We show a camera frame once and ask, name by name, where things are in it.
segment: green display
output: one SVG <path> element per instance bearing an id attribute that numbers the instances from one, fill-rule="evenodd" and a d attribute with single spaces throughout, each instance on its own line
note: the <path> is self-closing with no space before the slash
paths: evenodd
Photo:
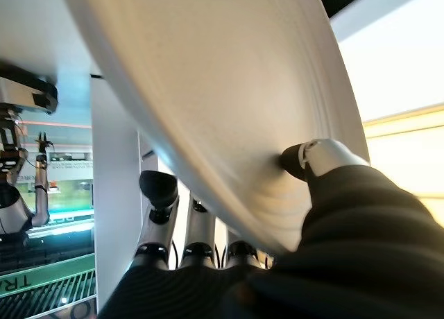
<path id="1" fill-rule="evenodd" d="M 61 180 L 51 183 L 48 191 L 50 212 L 74 212 L 92 208 L 92 180 Z M 35 211 L 34 183 L 17 185 L 29 209 Z"/>

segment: ceiling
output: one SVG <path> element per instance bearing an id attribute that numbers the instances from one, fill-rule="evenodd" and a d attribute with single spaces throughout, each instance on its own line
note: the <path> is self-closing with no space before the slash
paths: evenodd
<path id="1" fill-rule="evenodd" d="M 353 0 L 323 0 L 329 16 Z M 89 54 L 64 0 L 0 0 L 0 60 L 57 82 L 59 107 L 25 120 L 90 125 L 89 76 L 100 69 Z"/>

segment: black cable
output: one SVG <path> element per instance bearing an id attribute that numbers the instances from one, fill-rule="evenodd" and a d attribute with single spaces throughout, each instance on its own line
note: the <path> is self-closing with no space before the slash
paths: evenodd
<path id="1" fill-rule="evenodd" d="M 142 155 L 142 161 L 146 160 L 148 157 L 153 156 L 153 155 L 154 155 L 154 150 L 148 151 L 146 154 Z"/>
<path id="2" fill-rule="evenodd" d="M 227 247 L 224 247 L 223 252 L 222 252 L 221 268 L 223 268 L 223 260 L 225 259 L 225 251 L 226 250 L 227 250 Z"/>
<path id="3" fill-rule="evenodd" d="M 217 250 L 216 244 L 214 244 L 214 249 L 216 250 L 217 268 L 220 268 L 221 267 L 221 260 L 219 259 L 219 251 Z"/>
<path id="4" fill-rule="evenodd" d="M 176 269 L 178 269 L 179 266 L 178 249 L 176 248 L 174 241 L 173 241 L 173 250 L 174 250 L 174 255 L 176 256 Z"/>

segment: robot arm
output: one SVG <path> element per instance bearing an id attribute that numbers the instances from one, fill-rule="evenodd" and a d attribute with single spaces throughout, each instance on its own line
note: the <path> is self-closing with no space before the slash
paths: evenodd
<path id="1" fill-rule="evenodd" d="M 32 214 L 15 187 L 19 173 L 28 159 L 20 142 L 18 114 L 23 110 L 50 114 L 57 108 L 57 89 L 36 75 L 0 62 L 0 236 L 21 234 L 48 222 L 48 180 L 46 148 L 52 143 L 46 134 L 37 139 L 35 161 L 35 207 Z"/>
<path id="2" fill-rule="evenodd" d="M 49 221 L 46 148 L 53 144 L 46 140 L 46 133 L 43 134 L 43 139 L 40 133 L 37 142 L 39 153 L 35 158 L 35 215 L 31 220 L 33 227 L 40 227 Z"/>

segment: white wall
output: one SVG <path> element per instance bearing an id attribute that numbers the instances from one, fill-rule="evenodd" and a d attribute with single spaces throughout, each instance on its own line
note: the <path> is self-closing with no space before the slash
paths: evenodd
<path id="1" fill-rule="evenodd" d="M 91 80 L 97 308 L 128 268 L 142 226 L 139 133 L 110 86 Z"/>
<path id="2" fill-rule="evenodd" d="M 362 120 L 444 102 L 444 0 L 411 0 L 344 39 L 347 18 L 378 11 L 363 2 L 332 20 Z"/>

